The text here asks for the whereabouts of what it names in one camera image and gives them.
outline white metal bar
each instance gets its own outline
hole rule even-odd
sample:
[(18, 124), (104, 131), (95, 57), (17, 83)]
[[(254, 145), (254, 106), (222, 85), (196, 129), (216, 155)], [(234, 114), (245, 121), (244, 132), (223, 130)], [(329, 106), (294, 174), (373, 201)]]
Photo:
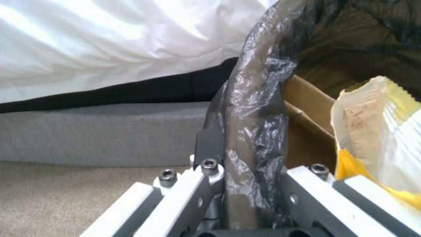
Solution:
[(131, 236), (161, 199), (158, 189), (136, 182), (80, 236)]

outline cardboard box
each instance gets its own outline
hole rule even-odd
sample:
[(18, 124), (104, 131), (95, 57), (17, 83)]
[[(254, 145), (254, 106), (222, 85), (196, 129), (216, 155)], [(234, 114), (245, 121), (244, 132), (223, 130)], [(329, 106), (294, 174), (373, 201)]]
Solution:
[(289, 114), (286, 166), (321, 163), (333, 172), (336, 152), (330, 108), (335, 100), (296, 75), (283, 86), (283, 95)]

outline white plastic wrapper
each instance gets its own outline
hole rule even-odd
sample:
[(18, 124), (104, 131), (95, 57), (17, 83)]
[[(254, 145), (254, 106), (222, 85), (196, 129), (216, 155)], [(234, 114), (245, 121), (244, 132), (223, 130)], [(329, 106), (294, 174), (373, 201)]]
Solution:
[(0, 103), (219, 65), (275, 2), (0, 0)]
[(346, 148), (374, 180), (421, 192), (421, 104), (386, 77), (342, 91), (331, 111), (338, 150)]

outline yellow packet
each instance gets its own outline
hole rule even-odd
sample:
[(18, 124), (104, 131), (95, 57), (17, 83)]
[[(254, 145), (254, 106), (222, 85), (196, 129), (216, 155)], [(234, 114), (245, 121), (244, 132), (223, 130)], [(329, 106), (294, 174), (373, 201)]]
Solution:
[(421, 210), (421, 104), (386, 77), (342, 91), (331, 110), (337, 179), (364, 175)]

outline white duvet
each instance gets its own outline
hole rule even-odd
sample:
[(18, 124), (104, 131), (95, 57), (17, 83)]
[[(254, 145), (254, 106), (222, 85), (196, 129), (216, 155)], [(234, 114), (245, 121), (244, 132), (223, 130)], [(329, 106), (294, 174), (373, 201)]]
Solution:
[(273, 3), (0, 0), (0, 103), (218, 65)]

